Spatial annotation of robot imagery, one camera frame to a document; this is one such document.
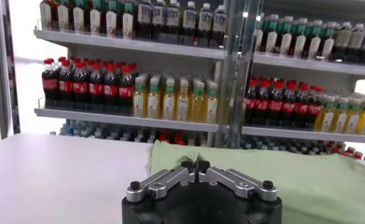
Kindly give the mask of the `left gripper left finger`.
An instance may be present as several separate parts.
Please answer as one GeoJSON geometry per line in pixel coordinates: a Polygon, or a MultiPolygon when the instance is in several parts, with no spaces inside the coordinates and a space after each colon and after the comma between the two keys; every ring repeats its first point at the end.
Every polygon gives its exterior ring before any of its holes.
{"type": "Polygon", "coordinates": [[[180,165],[170,170],[162,169],[143,181],[132,181],[126,190],[126,200],[139,203],[148,195],[156,200],[162,199],[176,184],[195,181],[195,171],[195,162],[183,161],[180,165]]]}

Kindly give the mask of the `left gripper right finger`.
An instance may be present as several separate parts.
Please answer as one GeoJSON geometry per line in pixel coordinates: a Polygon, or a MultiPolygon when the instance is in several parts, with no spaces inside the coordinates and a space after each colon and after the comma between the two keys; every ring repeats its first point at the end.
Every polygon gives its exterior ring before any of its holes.
{"type": "Polygon", "coordinates": [[[277,200],[277,188],[272,181],[259,181],[235,169],[222,170],[201,160],[197,161],[197,176],[199,182],[220,183],[240,198],[257,195],[263,201],[277,200]]]}

